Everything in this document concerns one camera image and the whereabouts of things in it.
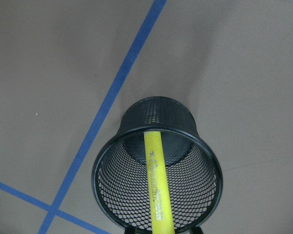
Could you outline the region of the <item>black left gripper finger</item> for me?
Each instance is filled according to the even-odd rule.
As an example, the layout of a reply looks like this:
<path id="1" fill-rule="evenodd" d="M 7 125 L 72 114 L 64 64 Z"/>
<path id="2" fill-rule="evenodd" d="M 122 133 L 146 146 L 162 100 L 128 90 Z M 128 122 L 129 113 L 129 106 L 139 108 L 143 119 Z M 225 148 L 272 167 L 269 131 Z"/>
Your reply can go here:
<path id="1" fill-rule="evenodd" d="M 135 227 L 126 227 L 125 228 L 125 234 L 136 234 L 136 228 Z"/>

